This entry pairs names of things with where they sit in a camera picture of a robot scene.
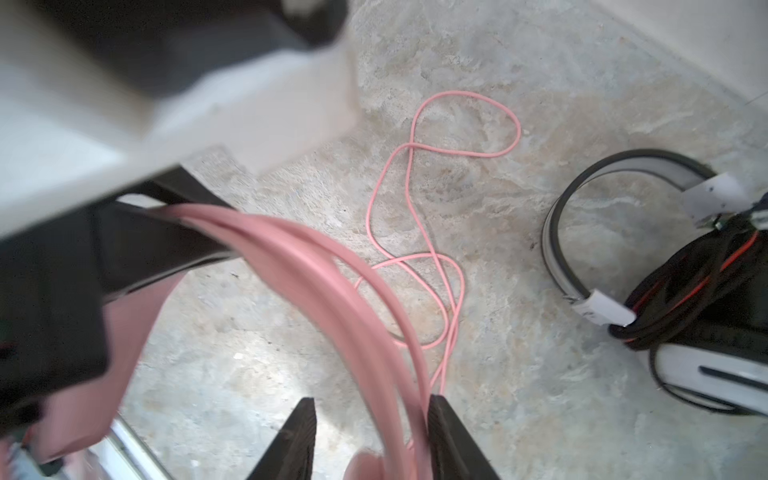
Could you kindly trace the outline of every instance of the stone floor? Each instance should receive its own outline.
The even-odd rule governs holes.
[[[349,30],[364,120],[348,137],[259,177],[226,152],[189,169],[241,210],[297,220],[369,262],[363,218],[389,152],[429,95],[466,89],[512,108],[524,136],[493,160],[417,154],[414,201],[468,294],[446,396],[499,475],[512,479],[758,478],[764,419],[683,406],[634,355],[568,308],[548,277],[539,229],[549,206],[603,156],[660,147],[768,189],[768,121],[736,111],[623,36],[578,0],[359,0]],[[494,151],[513,138],[471,101],[430,107],[418,138]],[[424,250],[386,181],[374,230],[393,253]],[[563,219],[564,249],[590,284],[623,297],[696,232],[658,180],[596,180]],[[427,278],[427,263],[417,263]],[[423,339],[441,320],[399,271],[382,275]],[[435,356],[428,359],[435,364]],[[376,433],[327,341],[240,261],[196,270],[169,299],[122,414],[177,480],[245,478],[293,405],[318,403],[314,478],[341,478]]]

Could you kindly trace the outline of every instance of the coiled pink cable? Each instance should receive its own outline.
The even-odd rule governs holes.
[[[449,95],[476,98],[500,108],[515,123],[517,128],[515,141],[503,151],[490,154],[449,150],[415,142],[416,122],[424,108],[431,101]],[[402,480],[413,478],[414,473],[419,480],[432,478],[425,422],[429,394],[438,377],[441,379],[440,393],[445,389],[447,364],[456,343],[458,315],[461,312],[465,292],[465,280],[458,264],[446,255],[435,252],[432,241],[412,205],[409,188],[414,150],[423,149],[443,154],[493,158],[511,151],[520,141],[520,136],[520,122],[515,114],[504,105],[480,94],[468,91],[446,91],[425,101],[413,118],[409,142],[397,147],[389,156],[368,205],[366,213],[368,237],[374,247],[388,257],[388,260],[373,268],[354,252],[329,237],[287,220],[246,215],[210,205],[177,205],[164,208],[165,213],[188,222],[242,253],[243,258],[267,285],[298,306],[329,337],[357,381],[362,397],[379,430],[386,451],[382,473],[386,478]],[[376,241],[371,231],[370,219],[376,195],[392,160],[406,148],[409,149],[406,202],[422,232],[429,252],[394,257]],[[428,257],[433,259],[448,292],[452,311],[450,320],[447,308],[438,294],[406,263],[409,260]],[[334,258],[341,259],[360,275],[360,279],[354,285],[339,272],[333,261]],[[461,288],[458,297],[455,297],[451,290],[441,260],[453,266],[459,276]],[[428,345],[419,344],[415,330],[397,297],[373,271],[373,269],[393,264],[399,265],[410,273],[440,306],[445,327],[440,337]],[[395,318],[402,331],[404,343],[392,341],[387,329],[370,305],[357,293],[356,290],[363,280],[371,285]],[[434,348],[444,340],[446,345],[442,361],[430,379],[422,350]],[[414,385],[408,368],[397,351],[396,344],[408,348],[418,388]],[[404,445],[396,392],[402,399],[409,420],[413,455]],[[359,462],[353,462],[350,468],[352,470],[360,468],[360,470],[357,470],[357,473],[353,472],[347,478],[367,475],[366,480],[375,480],[370,478],[370,472],[378,471],[371,463],[372,458],[368,456],[356,460]]]
[[[419,115],[421,115],[424,108],[426,108],[426,106],[429,105],[432,101],[437,100],[438,98],[449,97],[449,96],[475,98],[477,100],[482,100],[486,103],[489,103],[494,107],[498,108],[499,110],[503,111],[515,123],[515,128],[517,130],[517,133],[515,134],[515,140],[512,141],[511,145],[506,147],[504,150],[490,153],[490,154],[487,154],[484,152],[474,152],[474,151],[449,150],[448,148],[433,147],[432,145],[417,143],[415,141],[415,134],[416,134],[416,122],[419,119]],[[438,152],[440,154],[461,155],[463,157],[479,157],[479,158],[500,157],[502,155],[508,154],[513,148],[517,146],[518,142],[520,141],[520,136],[521,136],[520,121],[518,120],[517,116],[514,113],[512,113],[512,111],[509,108],[506,108],[506,106],[498,103],[495,100],[492,100],[491,98],[488,98],[484,95],[476,94],[471,91],[458,91],[458,90],[443,91],[441,93],[435,94],[430,98],[427,98],[427,100],[424,103],[422,103],[421,107],[419,107],[419,109],[416,111],[416,114],[413,116],[413,121],[411,122],[411,136],[408,143],[400,145],[392,152],[392,154],[389,155],[389,159],[384,165],[384,170],[379,176],[379,181],[376,183],[376,187],[374,187],[373,189],[371,200],[368,202],[368,210],[366,211],[366,230],[368,231],[368,239],[379,252],[383,253],[387,258],[389,258],[389,260],[386,260],[377,265],[374,265],[373,268],[378,269],[388,265],[399,265],[406,272],[408,272],[413,278],[415,278],[416,281],[419,282],[424,287],[425,290],[429,292],[429,294],[432,296],[432,298],[440,308],[440,312],[442,313],[442,318],[444,323],[442,333],[435,341],[422,346],[424,350],[432,349],[440,345],[445,340],[445,351],[442,356],[442,361],[439,363],[435,373],[432,374],[432,378],[430,379],[430,382],[429,382],[429,386],[433,387],[435,385],[435,381],[437,381],[437,378],[438,377],[440,378],[440,388],[439,388],[440,394],[442,394],[445,391],[445,375],[448,371],[448,361],[451,358],[451,354],[453,353],[453,347],[455,346],[456,339],[458,338],[458,316],[461,313],[462,305],[464,304],[465,281],[464,281],[464,273],[452,258],[447,257],[442,253],[435,252],[435,248],[432,245],[432,241],[429,239],[429,235],[427,234],[426,229],[424,228],[421,220],[419,219],[419,215],[416,214],[416,210],[413,207],[413,203],[411,201],[411,193],[410,193],[411,170],[413,169],[413,154],[416,149],[421,149],[421,150]],[[424,241],[427,243],[427,248],[429,248],[429,252],[414,253],[412,255],[406,255],[404,257],[395,257],[390,252],[385,250],[384,247],[382,247],[381,244],[379,244],[379,242],[376,241],[376,238],[373,236],[373,232],[371,231],[371,212],[373,210],[373,204],[374,202],[376,202],[376,195],[379,193],[379,188],[382,186],[384,177],[386,177],[386,174],[389,171],[389,166],[392,164],[392,161],[395,159],[397,154],[399,154],[401,151],[403,151],[406,148],[408,148],[409,150],[408,168],[406,169],[406,188],[405,188],[406,203],[408,204],[408,209],[411,211],[413,220],[416,221],[416,225],[418,225],[419,230],[421,230],[422,237],[424,238]],[[448,294],[449,302],[451,305],[451,314],[452,314],[450,317],[450,321],[449,321],[448,309],[446,308],[443,301],[440,299],[440,296],[426,281],[424,281],[423,278],[420,277],[420,275],[418,275],[415,271],[413,271],[413,269],[406,263],[408,260],[415,260],[419,258],[430,258],[430,257],[435,262],[435,266],[437,267],[437,270],[440,273],[440,277],[442,278],[443,285],[445,286],[445,291]],[[453,291],[451,289],[451,284],[448,281],[448,277],[445,275],[445,270],[443,269],[442,262],[440,260],[444,260],[448,262],[458,274],[458,278],[459,278],[458,298],[456,298],[453,294]],[[360,282],[362,282],[362,279],[357,281],[355,287],[357,287],[360,284]],[[405,346],[405,344],[397,340],[395,340],[395,343],[398,346]]]

